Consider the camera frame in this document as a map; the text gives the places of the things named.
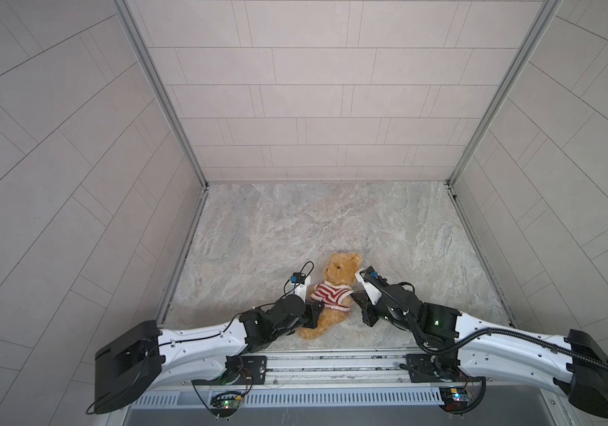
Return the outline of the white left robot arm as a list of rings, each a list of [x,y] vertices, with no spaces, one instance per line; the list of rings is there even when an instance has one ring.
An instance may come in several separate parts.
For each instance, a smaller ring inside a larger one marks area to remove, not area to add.
[[[147,390],[183,381],[215,381],[233,368],[234,358],[267,349],[299,328],[315,328],[324,304],[290,295],[240,312],[231,321],[187,330],[143,321],[95,355],[95,396],[89,415],[124,408]]]

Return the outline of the red white striped knit sweater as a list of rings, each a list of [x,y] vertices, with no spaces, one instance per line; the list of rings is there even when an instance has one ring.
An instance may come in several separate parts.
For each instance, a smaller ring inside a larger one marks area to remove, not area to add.
[[[347,285],[334,286],[330,282],[321,282],[316,285],[315,290],[310,295],[310,299],[322,302],[325,308],[339,312],[349,312],[350,306],[342,303],[347,297],[354,293],[353,289]]]

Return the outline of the tan plush teddy bear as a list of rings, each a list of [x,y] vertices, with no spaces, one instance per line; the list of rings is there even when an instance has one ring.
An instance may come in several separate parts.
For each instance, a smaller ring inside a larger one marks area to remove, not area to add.
[[[323,270],[323,280],[321,282],[330,282],[334,286],[347,285],[352,287],[356,283],[355,273],[361,269],[362,265],[363,258],[357,253],[334,253]],[[309,291],[308,300],[310,301],[312,301],[310,295],[315,288],[316,286]],[[350,296],[343,300],[342,303],[350,306],[352,309],[354,301]],[[300,328],[297,331],[298,336],[304,340],[317,339],[333,326],[345,321],[350,312],[351,310],[349,312],[339,312],[324,308],[318,319],[318,327],[316,329]]]

